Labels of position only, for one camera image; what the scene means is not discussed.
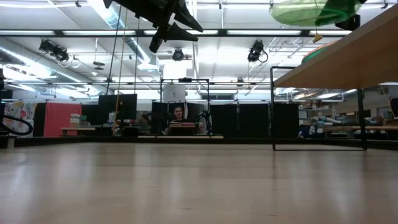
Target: wooden table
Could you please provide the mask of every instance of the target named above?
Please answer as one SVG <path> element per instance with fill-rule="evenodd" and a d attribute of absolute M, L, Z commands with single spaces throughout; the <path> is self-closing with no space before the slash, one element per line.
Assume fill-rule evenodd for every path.
<path fill-rule="evenodd" d="M 62 135 L 63 136 L 67 136 L 68 135 L 68 131 L 77 131 L 77 135 L 81 135 L 82 131 L 95 131 L 95 128 L 79 128 L 79 127 L 75 127 L 75 128 L 61 128 L 62 131 Z"/>

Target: spotlight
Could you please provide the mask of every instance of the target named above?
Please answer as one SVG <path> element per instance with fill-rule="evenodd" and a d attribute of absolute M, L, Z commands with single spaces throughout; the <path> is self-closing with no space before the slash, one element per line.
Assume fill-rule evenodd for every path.
<path fill-rule="evenodd" d="M 49 40 L 42 40 L 39 50 L 41 50 L 45 54 L 50 54 L 60 62 L 67 62 L 69 60 L 69 54 L 67 52 L 67 49 L 61 48 L 51 43 Z"/>
<path fill-rule="evenodd" d="M 184 53 L 182 53 L 182 49 L 175 49 L 173 53 L 173 60 L 176 62 L 181 62 L 184 59 Z"/>
<path fill-rule="evenodd" d="M 260 57 L 262 54 L 265 54 L 267 56 L 267 60 L 261 61 Z M 252 48 L 250 49 L 249 56 L 248 56 L 248 61 L 249 62 L 257 62 L 260 61 L 262 63 L 268 61 L 268 55 L 264 51 L 264 44 L 262 43 L 262 40 L 256 40 L 255 43 L 253 44 Z"/>

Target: fluorescent light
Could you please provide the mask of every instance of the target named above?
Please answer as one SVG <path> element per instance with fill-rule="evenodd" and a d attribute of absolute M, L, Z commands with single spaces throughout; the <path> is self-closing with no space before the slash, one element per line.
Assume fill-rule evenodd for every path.
<path fill-rule="evenodd" d="M 300 35 L 301 30 L 228 30 L 229 35 Z"/>
<path fill-rule="evenodd" d="M 315 30 L 310 31 L 310 35 L 315 35 Z M 348 35 L 352 33 L 350 30 L 318 30 L 319 35 Z"/>
<path fill-rule="evenodd" d="M 155 35 L 157 30 L 144 30 L 145 35 Z"/>
<path fill-rule="evenodd" d="M 74 98 L 87 98 L 85 94 L 79 93 L 78 91 L 75 90 L 69 90 L 66 88 L 57 88 L 56 92 Z"/>
<path fill-rule="evenodd" d="M 27 86 L 27 85 L 22 85 L 22 84 L 19 84 L 19 85 L 11 85 L 11 84 L 8 84 L 8 86 L 11 86 L 11 87 L 14 87 L 14 88 L 20 88 L 20 89 L 27 90 L 27 91 L 36 91 L 36 90 L 33 89 L 32 87 Z"/>
<path fill-rule="evenodd" d="M 225 9 L 269 9 L 269 4 L 225 4 Z"/>
<path fill-rule="evenodd" d="M 199 32 L 196 30 L 187 30 L 188 33 L 193 35 L 217 35 L 218 30 L 204 30 L 203 32 Z"/>
<path fill-rule="evenodd" d="M 318 96 L 317 98 L 318 99 L 326 99 L 326 98 L 331 98 L 331 97 L 334 97 L 337 95 L 339 95 L 339 93 L 325 93 L 325 94 Z"/>
<path fill-rule="evenodd" d="M 55 35 L 51 30 L 0 30 L 0 35 Z"/>
<path fill-rule="evenodd" d="M 9 68 L 3 68 L 3 74 L 4 74 L 4 77 L 11 79 L 11 80 L 42 82 L 41 80 L 36 79 L 34 76 L 25 75 L 25 74 L 16 72 L 14 70 L 11 70 Z"/>
<path fill-rule="evenodd" d="M 356 89 L 348 90 L 348 91 L 344 92 L 344 94 L 353 93 L 353 92 L 355 92 L 355 91 L 356 91 Z"/>
<path fill-rule="evenodd" d="M 65 30 L 65 35 L 116 35 L 116 30 Z M 136 31 L 126 30 L 126 35 L 135 35 Z M 117 35 L 124 35 L 124 30 L 119 30 Z"/>

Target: pole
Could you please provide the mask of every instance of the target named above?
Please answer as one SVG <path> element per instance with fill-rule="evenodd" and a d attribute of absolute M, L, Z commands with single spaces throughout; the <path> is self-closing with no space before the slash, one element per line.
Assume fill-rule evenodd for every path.
<path fill-rule="evenodd" d="M 275 119 L 274 119 L 274 67 L 269 69 L 269 78 L 271 81 L 271 141 L 272 141 L 272 150 L 276 151 L 275 148 Z"/>
<path fill-rule="evenodd" d="M 356 92 L 358 94 L 358 114 L 359 114 L 359 125 L 361 127 L 362 149 L 366 151 L 368 150 L 368 144 L 366 142 L 365 117 L 363 111 L 363 93 L 362 89 L 357 89 Z"/>

